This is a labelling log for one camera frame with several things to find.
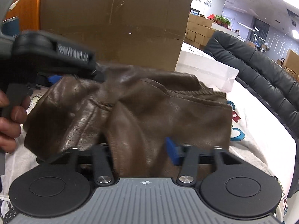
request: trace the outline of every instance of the black leather chair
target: black leather chair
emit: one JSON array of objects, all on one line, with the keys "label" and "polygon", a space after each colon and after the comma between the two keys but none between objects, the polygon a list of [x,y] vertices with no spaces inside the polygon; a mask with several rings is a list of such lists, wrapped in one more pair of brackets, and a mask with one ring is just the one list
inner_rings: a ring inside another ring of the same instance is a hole
[{"label": "black leather chair", "polygon": [[238,69],[236,80],[275,115],[296,141],[291,197],[299,190],[299,83],[267,56],[224,32],[216,31],[204,52]]}]

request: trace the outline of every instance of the human hand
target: human hand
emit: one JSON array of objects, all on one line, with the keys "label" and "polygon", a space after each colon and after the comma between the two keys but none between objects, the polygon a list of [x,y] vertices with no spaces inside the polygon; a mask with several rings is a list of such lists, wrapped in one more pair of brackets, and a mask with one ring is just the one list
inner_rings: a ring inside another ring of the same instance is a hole
[{"label": "human hand", "polygon": [[[0,90],[0,108],[9,105],[9,100],[4,92]],[[0,117],[0,147],[8,153],[14,152],[16,149],[15,138],[21,134],[20,124],[25,123],[27,119],[26,110],[30,105],[30,97],[26,97],[21,106],[13,107],[8,120],[4,117]]]}]

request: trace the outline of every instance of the potted plant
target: potted plant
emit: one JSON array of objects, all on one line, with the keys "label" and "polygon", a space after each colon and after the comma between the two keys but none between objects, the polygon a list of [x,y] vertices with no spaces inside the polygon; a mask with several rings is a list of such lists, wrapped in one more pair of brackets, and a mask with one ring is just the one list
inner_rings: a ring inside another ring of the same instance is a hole
[{"label": "potted plant", "polygon": [[221,24],[222,24],[222,21],[223,21],[223,17],[222,17],[222,16],[218,16],[218,15],[216,15],[216,16],[215,16],[215,20],[217,20],[217,24],[221,25]]},{"label": "potted plant", "polygon": [[227,18],[224,18],[221,26],[225,27],[228,29],[228,26],[231,25],[231,22],[227,19]]},{"label": "potted plant", "polygon": [[228,26],[231,25],[231,22],[223,16],[216,15],[215,20],[217,20],[217,24],[219,24],[227,29],[228,29]]}]

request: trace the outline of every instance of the white printed fabric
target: white printed fabric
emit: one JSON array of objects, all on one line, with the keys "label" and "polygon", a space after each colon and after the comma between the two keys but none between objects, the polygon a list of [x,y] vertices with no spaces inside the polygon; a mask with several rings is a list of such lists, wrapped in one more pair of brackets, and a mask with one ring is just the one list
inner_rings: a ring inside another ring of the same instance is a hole
[{"label": "white printed fabric", "polygon": [[279,179],[270,171],[261,149],[251,134],[248,132],[246,128],[246,122],[240,118],[234,103],[232,101],[228,101],[228,105],[230,105],[233,109],[231,144],[229,147],[229,152],[252,164],[270,176],[273,176],[273,178],[278,181],[279,185],[281,186],[282,198],[276,209],[275,215],[276,218],[282,222],[283,217],[288,210],[286,195],[282,184],[280,183]]}]

